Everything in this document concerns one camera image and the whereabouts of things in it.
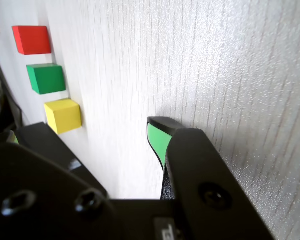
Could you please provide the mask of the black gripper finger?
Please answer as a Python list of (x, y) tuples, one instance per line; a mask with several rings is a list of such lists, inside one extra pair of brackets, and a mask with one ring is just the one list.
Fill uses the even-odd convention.
[(169, 177), (190, 240), (271, 240), (272, 234), (207, 135), (162, 116), (147, 139)]
[(0, 134), (0, 240), (118, 240), (100, 191)]

